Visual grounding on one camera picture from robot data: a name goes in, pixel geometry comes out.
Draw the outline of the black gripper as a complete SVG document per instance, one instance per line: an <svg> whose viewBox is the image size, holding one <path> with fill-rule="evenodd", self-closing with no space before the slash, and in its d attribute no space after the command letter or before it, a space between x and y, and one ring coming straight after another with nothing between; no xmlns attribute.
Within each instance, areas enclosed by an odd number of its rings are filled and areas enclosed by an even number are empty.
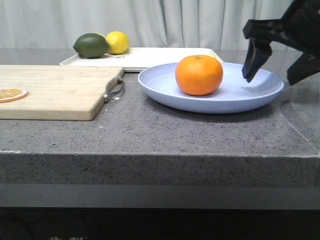
<svg viewBox="0 0 320 240"><path fill-rule="evenodd" d="M243 34L249 39L242 76L250 83L273 51L271 41L297 49L302 55L288 68L290 85L320 72L320 2L294 0L280 19L247 21Z"/></svg>

